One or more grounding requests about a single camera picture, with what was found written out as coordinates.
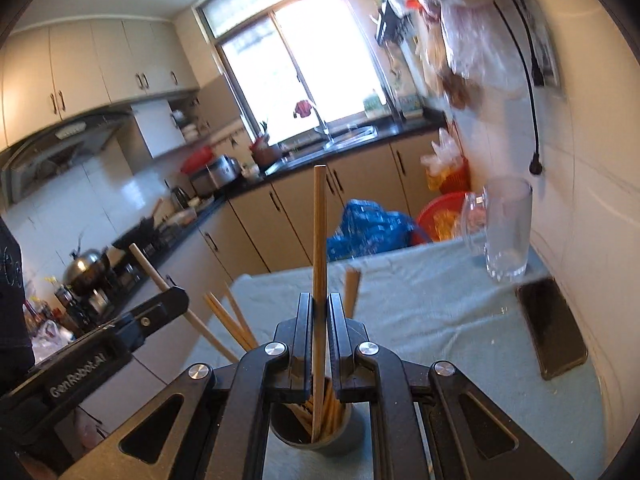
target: cabinet door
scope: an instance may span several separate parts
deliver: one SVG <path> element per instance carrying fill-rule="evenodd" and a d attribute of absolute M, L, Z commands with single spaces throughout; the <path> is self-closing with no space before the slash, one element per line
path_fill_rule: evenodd
<path fill-rule="evenodd" d="M 146 91 L 142 79 L 138 79 L 138 67 L 129 48 L 122 20 L 93 20 L 91 30 L 111 102 L 144 97 Z"/>
<path fill-rule="evenodd" d="M 185 145 L 167 101 L 149 101 L 132 105 L 131 109 L 153 158 Z"/>
<path fill-rule="evenodd" d="M 111 433 L 163 388 L 162 381 L 133 360 L 87 397 L 81 406 Z"/>
<path fill-rule="evenodd" d="M 200 232 L 231 280 L 243 274 L 269 272 L 232 207 L 226 203 L 207 220 Z"/>
<path fill-rule="evenodd" d="M 225 283 L 231 282 L 199 232 L 194 232 L 187 238 L 168 261 L 162 264 L 159 272 L 170 285 L 174 282 L 187 292 L 189 308 L 205 324 L 210 321 L 212 312 L 204 295 L 212 292 L 221 298 Z M 217 320 L 213 321 L 218 330 L 216 336 L 222 340 L 225 330 Z M 180 316 L 147 338 L 145 344 L 136 351 L 136 358 L 156 376 L 169 383 L 191 364 L 203 360 L 208 363 L 210 354 L 215 358 L 220 357 L 208 343 L 199 344 L 199 339 L 200 334 Z M 204 354 L 194 354 L 196 347 L 202 348 Z"/>
<path fill-rule="evenodd" d="M 129 47 L 142 76 L 147 94 L 175 91 L 174 80 L 162 62 L 162 55 L 150 22 L 124 20 Z"/>
<path fill-rule="evenodd" d="M 329 163 L 342 201 L 369 200 L 387 211 L 408 213 L 402 183 L 388 144 Z"/>
<path fill-rule="evenodd" d="M 271 272 L 311 264 L 273 187 L 245 193 L 231 205 Z"/>
<path fill-rule="evenodd" d="M 314 170 L 302 171 L 273 183 L 278 199 L 287 212 L 306 254 L 314 254 Z M 326 228 L 329 236 L 335 233 L 342 219 L 344 206 L 338 195 L 333 176 L 327 174 Z"/>
<path fill-rule="evenodd" d="M 193 75 L 193 70 L 180 44 L 174 25 L 166 22 L 152 22 L 151 28 L 158 44 L 160 61 L 169 73 L 175 85 L 174 89 L 198 88 L 198 81 Z"/>
<path fill-rule="evenodd" d="M 49 27 L 7 40 L 2 95 L 9 146 L 60 120 L 51 75 Z"/>
<path fill-rule="evenodd" d="M 53 25 L 51 71 L 63 119 L 110 104 L 89 21 Z"/>
<path fill-rule="evenodd" d="M 6 49 L 0 49 L 0 82 L 2 82 L 2 71 L 4 70 L 4 53 Z M 4 116 L 2 112 L 2 103 L 0 103 L 0 152 L 6 148 L 6 134 L 4 132 Z"/>
<path fill-rule="evenodd" d="M 422 156 L 433 155 L 431 141 L 437 139 L 438 134 L 432 133 L 391 143 L 412 218 L 418 218 L 424 207 L 440 195 L 427 186 L 424 166 L 420 163 Z"/>

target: power cord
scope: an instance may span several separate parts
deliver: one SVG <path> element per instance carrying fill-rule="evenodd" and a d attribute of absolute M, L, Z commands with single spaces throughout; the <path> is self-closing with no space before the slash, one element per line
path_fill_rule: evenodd
<path fill-rule="evenodd" d="M 536 117 L 536 102 L 533 96 L 533 85 L 531 83 L 531 76 L 529 75 L 529 67 L 527 67 L 527 61 L 524 59 L 524 54 L 522 53 L 522 49 L 518 44 L 516 35 L 513 33 L 513 30 L 509 26 L 509 22 L 507 21 L 507 18 L 505 18 L 504 13 L 502 12 L 502 10 L 500 9 L 500 7 L 496 2 L 494 2 L 494 7 L 500 14 L 500 17 L 502 18 L 504 25 L 507 27 L 507 30 L 511 35 L 513 44 L 516 46 L 516 49 L 518 50 L 518 54 L 520 55 L 520 60 L 522 61 L 522 66 L 524 67 L 524 74 L 527 77 L 527 86 L 529 87 L 529 100 L 531 102 L 531 117 L 533 119 L 533 133 L 536 137 L 536 151 L 534 152 L 533 159 L 531 160 L 531 164 L 529 165 L 529 173 L 532 174 L 533 176 L 540 176 L 543 173 L 543 171 L 545 171 L 545 168 L 542 165 L 542 163 L 540 163 L 540 134 L 538 131 L 538 118 Z"/>

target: window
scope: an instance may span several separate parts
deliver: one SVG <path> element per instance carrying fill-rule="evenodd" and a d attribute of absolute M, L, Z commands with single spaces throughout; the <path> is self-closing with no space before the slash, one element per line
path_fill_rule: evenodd
<path fill-rule="evenodd" d="M 254 129 L 267 122 L 270 144 L 355 122 L 373 95 L 386 104 L 343 0 L 210 0 L 202 15 Z M 303 100 L 315 110 L 295 118 Z"/>

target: window frame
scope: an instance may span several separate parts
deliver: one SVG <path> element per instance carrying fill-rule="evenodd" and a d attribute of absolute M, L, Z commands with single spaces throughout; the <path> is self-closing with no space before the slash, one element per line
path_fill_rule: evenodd
<path fill-rule="evenodd" d="M 296 72 L 298 74 L 298 78 L 300 80 L 300 83 L 302 84 L 302 86 L 305 89 L 306 94 L 308 95 L 308 98 L 310 100 L 313 100 L 313 96 L 311 93 L 311 90 L 308 86 L 308 84 L 306 83 L 305 77 L 302 73 L 302 70 L 300 70 L 300 66 L 298 65 L 298 62 L 296 61 L 296 58 L 289 46 L 289 43 L 287 43 L 286 38 L 284 37 L 282 30 L 280 28 L 280 24 L 278 23 L 278 20 L 276 19 L 276 15 L 275 13 L 278 12 L 280 9 L 283 9 L 284 7 L 289 6 L 290 4 L 293 4 L 295 2 L 299 2 L 302 0 L 282 0 L 279 3 L 267 7 L 266 9 L 262 10 L 261 12 L 258 12 L 257 14 L 254 14 L 253 16 L 251 16 L 250 18 L 247 18 L 246 20 L 244 20 L 244 22 L 239 23 L 238 25 L 236 25 L 235 27 L 233 27 L 232 29 L 226 31 L 224 34 L 220 35 L 219 37 L 215 37 L 215 35 L 213 34 L 213 31 L 209 25 L 209 22 L 207 21 L 207 17 L 204 13 L 204 7 L 210 2 L 211 0 L 204 0 L 195 10 L 196 13 L 198 15 L 198 18 L 200 19 L 200 23 L 202 24 L 202 27 L 209 39 L 209 43 L 210 46 L 212 48 L 212 51 L 215 53 L 215 56 L 217 57 L 217 60 L 220 61 L 220 65 L 222 66 L 222 69 L 224 71 L 223 75 L 226 77 L 226 79 L 229 82 L 229 85 L 231 86 L 231 89 L 233 91 L 233 93 L 235 94 L 236 100 L 238 101 L 238 104 L 240 105 L 240 108 L 242 110 L 242 114 L 244 115 L 246 121 L 248 122 L 248 124 L 251 126 L 252 131 L 249 132 L 250 136 L 253 137 L 254 139 L 257 137 L 257 133 L 260 132 L 260 126 L 258 124 L 258 121 L 256 119 L 256 117 L 254 116 L 253 111 L 251 110 L 251 107 L 249 106 L 249 103 L 246 99 L 246 97 L 244 96 L 244 92 L 242 91 L 242 87 L 240 86 L 240 83 L 238 82 L 238 80 L 236 79 L 236 75 L 234 74 L 234 71 L 228 61 L 228 59 L 226 58 L 226 55 L 224 53 L 223 50 L 223 45 L 232 40 L 234 37 L 236 37 L 237 35 L 241 34 L 242 32 L 246 31 L 248 28 L 252 27 L 253 25 L 255 25 L 255 23 L 260 22 L 261 20 L 271 20 L 271 22 L 274 24 L 274 26 L 276 27 L 276 30 L 278 31 L 278 34 L 280 36 L 280 39 L 282 40 L 282 43 L 284 44 L 285 48 L 287 49 L 287 52 L 289 54 L 289 57 L 291 58 L 291 61 L 296 69 Z M 382 86 L 382 91 L 385 93 L 386 96 L 386 100 L 387 103 L 389 104 L 390 107 L 393 106 L 393 101 L 392 101 L 392 93 L 390 91 L 390 86 L 388 84 L 388 80 L 386 78 L 385 72 L 382 70 L 382 67 L 380 66 L 380 63 L 378 62 L 378 58 L 375 56 L 369 41 L 367 41 L 366 35 L 364 34 L 362 27 L 360 26 L 360 23 L 358 22 L 357 17 L 354 15 L 353 11 L 351 10 L 351 6 L 348 3 L 348 0 L 342 0 L 345 4 L 347 9 L 349 10 L 349 12 L 351 13 L 351 17 L 353 18 L 356 26 L 358 27 L 358 30 L 360 31 L 360 34 L 362 35 L 362 39 L 364 40 L 364 43 L 367 47 L 367 51 L 369 52 L 369 58 L 372 62 L 373 68 L 376 72 L 376 75 L 378 76 L 378 79 L 380 81 L 380 85 Z M 364 112 L 360 112 L 354 115 L 351 115 L 349 117 L 345 117 L 345 118 L 341 118 L 335 121 L 331 121 L 329 123 L 325 123 L 322 120 L 322 117 L 318 114 L 318 112 L 316 110 L 314 110 L 314 112 L 316 113 L 316 116 L 318 117 L 318 122 L 320 123 L 320 128 L 326 128 L 329 133 L 334 133 L 340 129 L 343 129 L 345 126 L 351 126 L 352 124 L 361 124 L 364 120 L 366 120 L 366 114 Z M 314 129 L 312 130 L 307 130 L 306 132 L 301 132 L 299 135 L 305 135 L 308 134 L 310 132 L 312 132 Z"/>

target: range hood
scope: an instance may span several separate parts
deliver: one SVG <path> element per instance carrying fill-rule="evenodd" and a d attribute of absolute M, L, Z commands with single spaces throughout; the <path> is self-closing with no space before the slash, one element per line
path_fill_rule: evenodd
<path fill-rule="evenodd" d="M 47 180 L 97 155 L 129 118 L 124 113 L 91 114 L 26 139 L 0 173 L 5 206 L 20 202 Z"/>

